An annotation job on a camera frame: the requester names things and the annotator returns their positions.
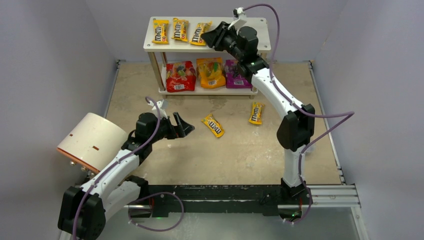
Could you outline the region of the purple grape candy bag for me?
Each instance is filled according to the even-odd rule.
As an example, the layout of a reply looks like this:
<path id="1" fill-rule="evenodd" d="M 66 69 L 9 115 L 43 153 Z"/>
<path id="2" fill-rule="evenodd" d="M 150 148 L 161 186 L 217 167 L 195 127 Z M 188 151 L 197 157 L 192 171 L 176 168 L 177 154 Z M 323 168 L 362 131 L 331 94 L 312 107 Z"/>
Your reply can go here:
<path id="1" fill-rule="evenodd" d="M 224 72 L 226 78 L 227 89 L 251 89 L 252 84 L 249 83 L 239 72 L 237 60 L 227 59 L 224 63 Z"/>

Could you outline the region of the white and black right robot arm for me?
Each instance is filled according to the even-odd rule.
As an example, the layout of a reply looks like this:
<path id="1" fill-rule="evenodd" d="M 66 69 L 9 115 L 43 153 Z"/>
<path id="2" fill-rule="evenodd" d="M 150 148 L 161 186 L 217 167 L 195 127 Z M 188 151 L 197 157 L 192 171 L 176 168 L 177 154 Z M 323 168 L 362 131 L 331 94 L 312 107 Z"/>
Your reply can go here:
<path id="1" fill-rule="evenodd" d="M 258 53 L 259 39 L 254 28 L 243 26 L 236 30 L 222 21 L 215 29 L 202 33 L 201 38 L 209 48 L 233 56 L 239 73 L 276 109 L 281 117 L 276 137 L 284 148 L 282 188 L 291 197 L 304 192 L 302 159 L 314 135 L 315 108 L 298 101 L 274 76 L 267 61 Z"/>

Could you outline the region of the red mixed fruit candy bag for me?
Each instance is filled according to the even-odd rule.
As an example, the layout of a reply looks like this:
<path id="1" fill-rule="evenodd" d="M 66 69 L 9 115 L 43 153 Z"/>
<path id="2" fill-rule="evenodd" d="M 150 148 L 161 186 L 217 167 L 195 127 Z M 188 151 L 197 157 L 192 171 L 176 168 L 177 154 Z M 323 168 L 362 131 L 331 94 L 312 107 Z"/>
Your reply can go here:
<path id="1" fill-rule="evenodd" d="M 196 70 L 191 61 L 166 64 L 165 83 L 169 93 L 193 92 L 196 80 Z"/>

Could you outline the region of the yellow M&M bag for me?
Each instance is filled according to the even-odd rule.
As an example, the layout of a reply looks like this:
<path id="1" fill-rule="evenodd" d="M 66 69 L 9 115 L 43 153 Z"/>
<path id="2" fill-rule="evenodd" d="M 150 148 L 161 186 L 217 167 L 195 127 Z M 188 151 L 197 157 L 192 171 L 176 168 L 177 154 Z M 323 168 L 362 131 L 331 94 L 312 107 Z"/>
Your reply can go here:
<path id="1" fill-rule="evenodd" d="M 205 124 L 208 129 L 214 134 L 216 138 L 220 138 L 224 135 L 225 131 L 221 124 L 215 119 L 213 114 L 207 115 L 205 118 L 201 120 L 203 124 Z"/>
<path id="2" fill-rule="evenodd" d="M 186 19 L 180 19 L 174 17 L 172 20 L 173 23 L 173 34 L 171 38 L 177 41 L 188 42 L 188 27 L 189 21 Z"/>
<path id="3" fill-rule="evenodd" d="M 213 23 L 212 21 L 199 22 L 195 27 L 195 30 L 193 32 L 193 35 L 189 43 L 194 46 L 206 46 L 206 42 L 202 39 L 201 35 L 206 33 L 209 30 L 212 23 Z"/>
<path id="4" fill-rule="evenodd" d="M 262 125 L 262 112 L 264 110 L 265 105 L 260 102 L 253 102 L 251 106 L 251 114 L 248 119 L 248 122 L 254 125 Z"/>
<path id="5" fill-rule="evenodd" d="M 169 20 L 165 20 L 165 19 L 153 20 L 153 31 L 154 31 L 154 36 L 152 40 L 153 44 L 164 44 L 164 45 L 169 44 L 168 27 L 169 27 Z"/>

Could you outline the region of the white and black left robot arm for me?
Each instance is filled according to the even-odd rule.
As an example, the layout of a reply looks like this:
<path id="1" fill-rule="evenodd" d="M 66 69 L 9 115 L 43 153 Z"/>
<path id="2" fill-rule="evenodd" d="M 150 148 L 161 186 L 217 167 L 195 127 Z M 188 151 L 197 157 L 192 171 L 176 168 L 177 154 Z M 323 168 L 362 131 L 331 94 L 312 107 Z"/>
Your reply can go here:
<path id="1" fill-rule="evenodd" d="M 168 192 L 149 192 L 149 183 L 131 172 L 152 152 L 162 139 L 184 138 L 195 127 L 173 114 L 170 118 L 151 112 L 142 113 L 131 133 L 94 113 L 88 113 L 57 146 L 73 164 L 93 173 L 81 186 L 71 186 L 63 194 L 58 228 L 74 239 L 95 240 L 106 222 L 123 206 L 132 202 L 167 197 Z"/>

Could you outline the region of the orange mango candy bag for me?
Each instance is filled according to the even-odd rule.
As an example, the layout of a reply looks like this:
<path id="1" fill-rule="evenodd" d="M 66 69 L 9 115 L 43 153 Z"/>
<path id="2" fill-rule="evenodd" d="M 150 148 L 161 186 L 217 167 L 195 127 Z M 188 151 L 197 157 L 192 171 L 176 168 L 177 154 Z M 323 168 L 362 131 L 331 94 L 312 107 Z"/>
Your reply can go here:
<path id="1" fill-rule="evenodd" d="M 196 60 L 197 77 L 204 89 L 216 89 L 226 85 L 226 77 L 221 57 L 198 58 Z"/>

